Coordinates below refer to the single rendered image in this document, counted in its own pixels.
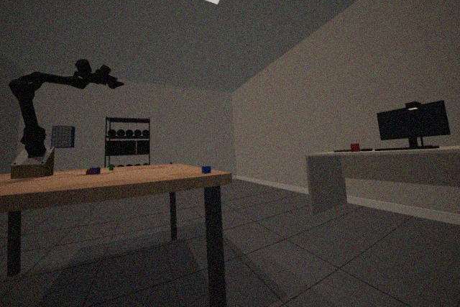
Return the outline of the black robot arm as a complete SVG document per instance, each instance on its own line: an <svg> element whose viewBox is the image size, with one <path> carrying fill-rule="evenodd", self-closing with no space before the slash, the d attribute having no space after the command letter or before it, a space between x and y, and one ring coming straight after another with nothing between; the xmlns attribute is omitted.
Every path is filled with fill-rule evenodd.
<svg viewBox="0 0 460 307"><path fill-rule="evenodd" d="M75 71L73 76L59 76L33 72L29 75L14 79L9 83L12 93L18 99L19 107L24 118L24 136L21 138L20 142L25 145L24 147L28 154L27 157L44 157L47 150L44 146L44 139L47 135L45 134L45 129L37 124L37 117L32 102L35 91L45 82L62 85L66 84L80 89L85 88L90 82L92 83L92 70L89 62L86 59L80 59L76 61L75 66L78 71Z"/></svg>

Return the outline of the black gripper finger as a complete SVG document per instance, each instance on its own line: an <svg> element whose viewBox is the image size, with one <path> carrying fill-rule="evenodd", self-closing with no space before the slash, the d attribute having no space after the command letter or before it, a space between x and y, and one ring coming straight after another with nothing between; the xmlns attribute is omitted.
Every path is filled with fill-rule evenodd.
<svg viewBox="0 0 460 307"><path fill-rule="evenodd" d="M103 81L103 82L117 81L117 78L115 78L115 77L113 77L111 75L108 75L107 73L102 71L101 81Z"/></svg>
<svg viewBox="0 0 460 307"><path fill-rule="evenodd" d="M114 81L114 84L113 84L113 88L116 88L116 87L119 87L119 86L123 86L124 83L120 82L120 81Z"/></svg>

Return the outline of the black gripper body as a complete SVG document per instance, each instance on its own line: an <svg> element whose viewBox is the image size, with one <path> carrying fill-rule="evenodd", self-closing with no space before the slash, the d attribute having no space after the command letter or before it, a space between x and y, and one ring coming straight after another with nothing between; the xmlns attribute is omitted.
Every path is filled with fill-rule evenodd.
<svg viewBox="0 0 460 307"><path fill-rule="evenodd" d="M102 70L101 69L97 69L95 73L92 73L91 74L91 81L93 83L96 83L96 84L103 84L106 86L106 84L108 84L108 87L112 88L112 89L115 89L113 88L113 84L114 82L113 81L109 81L109 82L103 82L101 81L101 76L102 76Z"/></svg>

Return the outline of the purple block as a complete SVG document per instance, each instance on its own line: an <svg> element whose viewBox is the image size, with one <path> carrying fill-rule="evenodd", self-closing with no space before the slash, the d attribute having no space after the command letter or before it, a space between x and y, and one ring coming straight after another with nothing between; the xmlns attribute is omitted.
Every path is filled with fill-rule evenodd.
<svg viewBox="0 0 460 307"><path fill-rule="evenodd" d="M98 175L101 172L101 167L99 168L90 168L90 175Z"/></svg>

